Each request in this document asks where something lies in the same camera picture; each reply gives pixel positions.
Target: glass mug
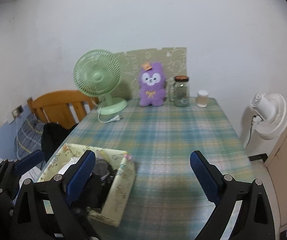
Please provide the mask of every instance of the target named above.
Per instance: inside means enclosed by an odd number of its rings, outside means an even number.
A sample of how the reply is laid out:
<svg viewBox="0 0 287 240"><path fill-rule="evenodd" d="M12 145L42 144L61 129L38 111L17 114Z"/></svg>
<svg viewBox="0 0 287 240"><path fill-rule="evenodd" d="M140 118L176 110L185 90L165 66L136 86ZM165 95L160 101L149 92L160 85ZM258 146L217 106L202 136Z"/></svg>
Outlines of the glass mug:
<svg viewBox="0 0 287 240"><path fill-rule="evenodd" d="M189 105L189 77L175 76L168 87L169 101L175 106L186 107Z"/></svg>

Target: floor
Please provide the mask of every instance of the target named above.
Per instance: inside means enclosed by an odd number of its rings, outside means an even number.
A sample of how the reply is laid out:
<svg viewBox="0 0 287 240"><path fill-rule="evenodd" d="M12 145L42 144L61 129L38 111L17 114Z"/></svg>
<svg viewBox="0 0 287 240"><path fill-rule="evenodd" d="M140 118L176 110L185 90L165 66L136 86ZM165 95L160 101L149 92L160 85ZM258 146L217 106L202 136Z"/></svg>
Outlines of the floor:
<svg viewBox="0 0 287 240"><path fill-rule="evenodd" d="M271 177L269 172L264 165L262 160L257 160L251 162L253 174L256 179L260 179L266 189L268 199L270 202L273 220L275 223L275 232L276 232L276 240L279 240L280 237L280 213L279 213L279 206L277 201L277 196L275 192L275 188L273 187Z"/></svg>

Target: plaid tablecloth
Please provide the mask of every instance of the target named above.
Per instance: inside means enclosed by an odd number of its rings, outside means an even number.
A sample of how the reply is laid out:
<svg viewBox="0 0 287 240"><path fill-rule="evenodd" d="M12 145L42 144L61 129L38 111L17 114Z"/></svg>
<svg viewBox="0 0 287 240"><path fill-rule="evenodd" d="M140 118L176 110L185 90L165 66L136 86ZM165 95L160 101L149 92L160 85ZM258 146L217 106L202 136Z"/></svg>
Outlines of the plaid tablecloth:
<svg viewBox="0 0 287 240"><path fill-rule="evenodd" d="M103 124L91 111L64 143L126 150L133 155L137 177L118 228L93 221L104 240L194 239L214 204L196 179L189 157L200 150L207 160L235 179L252 182L250 162L222 109L213 98L206 108L179 108L171 102L140 107L129 101L124 119ZM239 205L222 239L228 239Z"/></svg>

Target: small cup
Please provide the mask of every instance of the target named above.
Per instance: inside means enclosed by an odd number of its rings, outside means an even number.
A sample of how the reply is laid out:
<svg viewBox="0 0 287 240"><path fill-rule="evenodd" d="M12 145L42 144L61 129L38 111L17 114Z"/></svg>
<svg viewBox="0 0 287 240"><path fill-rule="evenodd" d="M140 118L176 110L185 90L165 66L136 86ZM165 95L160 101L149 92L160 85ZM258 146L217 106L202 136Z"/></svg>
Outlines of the small cup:
<svg viewBox="0 0 287 240"><path fill-rule="evenodd" d="M208 92L205 90L199 90L197 96L197 106L206 107L208 104Z"/></svg>

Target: stuffed animal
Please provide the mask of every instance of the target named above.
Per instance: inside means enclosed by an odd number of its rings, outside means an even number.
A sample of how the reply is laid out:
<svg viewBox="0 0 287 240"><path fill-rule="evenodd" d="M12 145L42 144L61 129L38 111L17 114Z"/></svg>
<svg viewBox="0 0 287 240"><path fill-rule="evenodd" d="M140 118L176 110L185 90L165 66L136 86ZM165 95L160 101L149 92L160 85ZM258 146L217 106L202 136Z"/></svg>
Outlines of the stuffed animal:
<svg viewBox="0 0 287 240"><path fill-rule="evenodd" d="M141 106L161 106L163 105L166 95L165 74L163 73L162 64L154 62L149 65L148 70L141 68L138 76L140 85L139 97Z"/></svg>

